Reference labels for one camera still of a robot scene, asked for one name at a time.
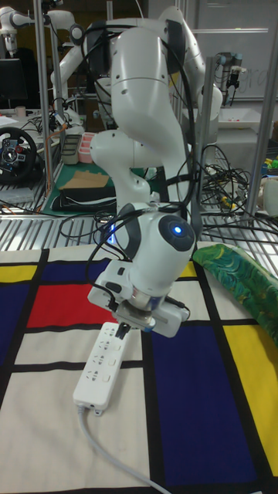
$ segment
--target patterned cloth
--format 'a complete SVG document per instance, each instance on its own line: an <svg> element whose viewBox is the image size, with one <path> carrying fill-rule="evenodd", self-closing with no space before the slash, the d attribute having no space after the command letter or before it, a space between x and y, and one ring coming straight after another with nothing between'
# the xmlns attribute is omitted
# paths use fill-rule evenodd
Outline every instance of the patterned cloth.
<svg viewBox="0 0 278 494"><path fill-rule="evenodd" d="M210 245L196 250L193 259L230 291L278 348L278 279L237 246Z"/></svg>
<svg viewBox="0 0 278 494"><path fill-rule="evenodd" d="M86 298L91 249L0 254L1 494L148 489L91 448L73 403L99 329L113 322ZM108 262L98 258L90 278ZM86 413L91 435L174 494L277 492L274 342L198 264L170 295L190 320L173 339L132 332L108 409Z"/></svg>

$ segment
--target computer monitor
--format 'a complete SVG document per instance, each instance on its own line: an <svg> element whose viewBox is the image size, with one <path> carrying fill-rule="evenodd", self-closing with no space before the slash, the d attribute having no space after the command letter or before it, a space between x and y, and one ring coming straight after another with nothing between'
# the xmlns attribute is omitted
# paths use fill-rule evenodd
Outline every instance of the computer monitor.
<svg viewBox="0 0 278 494"><path fill-rule="evenodd" d="M19 59L0 59L0 100L27 100L22 63Z"/></svg>

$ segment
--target steering wheel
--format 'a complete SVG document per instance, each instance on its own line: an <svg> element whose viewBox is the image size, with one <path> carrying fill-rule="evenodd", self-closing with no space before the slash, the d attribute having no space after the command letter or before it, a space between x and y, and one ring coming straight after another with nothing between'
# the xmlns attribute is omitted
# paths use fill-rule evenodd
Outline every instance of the steering wheel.
<svg viewBox="0 0 278 494"><path fill-rule="evenodd" d="M18 184L31 173L36 145L24 130L0 127L0 184Z"/></svg>

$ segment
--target gray cable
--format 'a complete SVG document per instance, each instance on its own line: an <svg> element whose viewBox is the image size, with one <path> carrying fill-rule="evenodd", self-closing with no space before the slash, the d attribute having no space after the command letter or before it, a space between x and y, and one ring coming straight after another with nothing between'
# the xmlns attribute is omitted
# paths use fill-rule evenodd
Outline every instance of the gray cable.
<svg viewBox="0 0 278 494"><path fill-rule="evenodd" d="M81 426L83 433L85 434L86 438L88 439L88 441L102 456L104 456L104 458L106 458L109 462L113 463L119 469L122 469L125 472L132 475L133 477L135 477L136 479L141 480L144 484L147 484L148 486L153 487L157 491L162 492L162 494L171 494L168 490L164 489L164 487L159 486L158 484L156 484L152 480L148 479L144 475L142 475L138 472L135 472L135 470L131 469L129 466L124 465L122 462L119 462L113 456L109 455L109 453L106 453L106 451L104 451L104 449L102 449L97 444L97 442L94 441L94 439L90 436L89 432L87 431L86 426L84 424L84 411L85 411L85 407L83 405L79 405L78 416L79 416L79 420L80 420L80 426Z"/></svg>
<svg viewBox="0 0 278 494"><path fill-rule="evenodd" d="M138 0L135 0L135 2L137 3L138 8L139 8L139 10L140 10L140 15L141 15L141 18L144 18L144 16L143 16L143 12L142 12L141 7L140 7L140 5L139 5L139 1L138 1Z"/></svg>

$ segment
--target white power strip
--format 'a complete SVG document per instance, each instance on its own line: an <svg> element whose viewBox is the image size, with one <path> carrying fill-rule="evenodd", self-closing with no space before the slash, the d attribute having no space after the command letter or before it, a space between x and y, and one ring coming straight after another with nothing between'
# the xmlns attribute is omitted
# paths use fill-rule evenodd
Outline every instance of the white power strip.
<svg viewBox="0 0 278 494"><path fill-rule="evenodd" d="M113 391L124 351L130 337L116 338L119 325L105 323L73 393L75 404L93 408L95 415L101 415L107 408Z"/></svg>

